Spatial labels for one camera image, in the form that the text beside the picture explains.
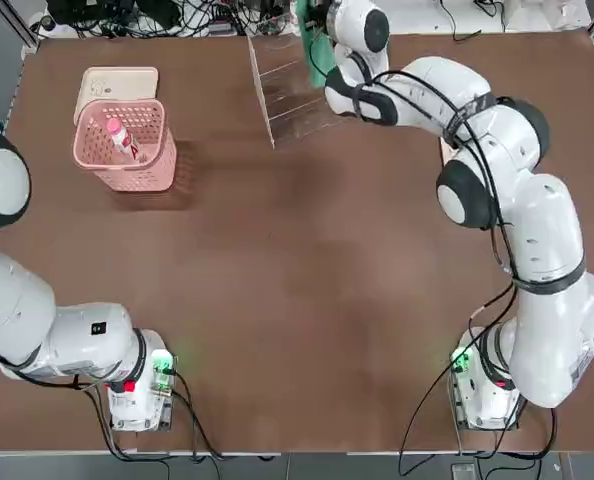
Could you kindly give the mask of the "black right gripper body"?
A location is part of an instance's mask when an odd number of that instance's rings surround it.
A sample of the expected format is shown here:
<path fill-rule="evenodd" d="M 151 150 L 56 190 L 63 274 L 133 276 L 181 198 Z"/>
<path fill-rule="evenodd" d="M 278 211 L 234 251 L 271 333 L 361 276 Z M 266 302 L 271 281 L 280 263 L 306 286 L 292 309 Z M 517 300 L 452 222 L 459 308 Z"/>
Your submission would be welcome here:
<path fill-rule="evenodd" d="M 330 0 L 308 0 L 307 1 L 307 29 L 327 30 L 328 10 L 331 6 Z"/>

